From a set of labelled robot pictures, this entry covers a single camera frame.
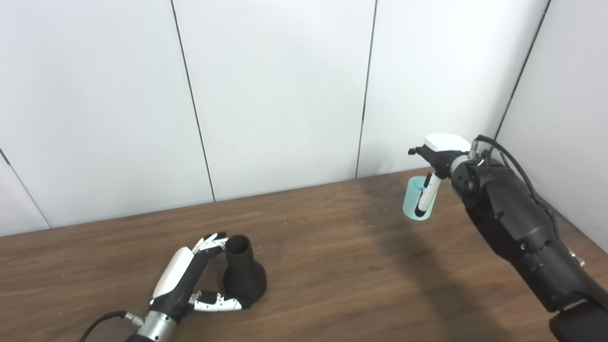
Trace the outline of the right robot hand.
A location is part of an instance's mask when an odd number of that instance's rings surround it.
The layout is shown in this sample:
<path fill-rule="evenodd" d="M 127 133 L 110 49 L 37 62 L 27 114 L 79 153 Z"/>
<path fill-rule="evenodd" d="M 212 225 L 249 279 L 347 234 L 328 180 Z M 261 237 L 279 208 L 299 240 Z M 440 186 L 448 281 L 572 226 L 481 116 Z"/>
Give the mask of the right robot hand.
<path fill-rule="evenodd" d="M 465 138 L 449 133 L 432 133 L 424 138 L 423 145 L 408 150 L 408 155 L 418 154 L 432 167 L 423 182 L 423 189 L 413 213 L 424 216 L 434 201 L 442 180 L 452 174 L 452 165 L 458 159 L 467 160 L 471 143 Z"/>

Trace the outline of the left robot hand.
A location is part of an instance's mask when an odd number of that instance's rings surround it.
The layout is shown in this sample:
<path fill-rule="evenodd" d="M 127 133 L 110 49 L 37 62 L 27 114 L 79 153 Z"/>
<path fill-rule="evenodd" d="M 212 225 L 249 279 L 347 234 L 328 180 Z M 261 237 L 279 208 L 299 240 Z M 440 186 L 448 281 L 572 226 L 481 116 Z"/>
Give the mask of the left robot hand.
<path fill-rule="evenodd" d="M 176 323 L 192 312 L 228 312 L 249 309 L 259 300 L 247 292 L 230 290 L 223 294 L 197 291 L 207 264 L 226 251 L 226 232 L 215 232 L 199 239 L 194 247 L 180 247 L 166 266 L 152 294 L 150 311 L 165 314 Z"/>

